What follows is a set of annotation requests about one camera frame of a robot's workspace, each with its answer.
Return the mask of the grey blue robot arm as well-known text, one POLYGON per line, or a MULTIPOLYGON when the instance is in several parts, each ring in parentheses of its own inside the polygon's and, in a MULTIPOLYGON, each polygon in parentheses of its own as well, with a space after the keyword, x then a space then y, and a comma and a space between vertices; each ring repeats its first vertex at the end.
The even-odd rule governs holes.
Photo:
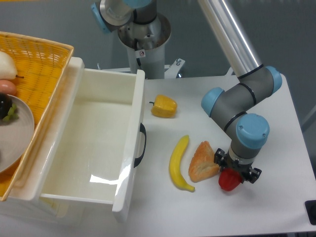
MULTIPOLYGON (((229 150, 217 150, 214 161, 222 174, 254 183, 261 170, 252 164, 270 127, 249 109, 279 90, 282 77, 275 68, 262 64, 227 1, 201 0, 199 5, 239 81, 226 91, 211 89, 201 101, 206 114, 231 139, 229 150)), ((148 79, 166 78, 164 46, 171 26, 158 13, 156 1, 101 0, 92 4, 91 11, 104 33, 117 31, 132 73, 143 70, 148 79)))

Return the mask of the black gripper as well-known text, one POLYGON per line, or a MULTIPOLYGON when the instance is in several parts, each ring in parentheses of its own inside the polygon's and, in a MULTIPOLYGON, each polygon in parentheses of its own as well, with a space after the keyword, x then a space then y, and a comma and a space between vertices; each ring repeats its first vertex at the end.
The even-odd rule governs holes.
POLYGON ((249 182, 253 184, 259 179, 262 170, 251 167, 253 162, 254 158, 230 157, 220 148, 214 154, 214 163, 219 165, 220 171, 231 169, 238 172, 241 176, 241 183, 249 182))

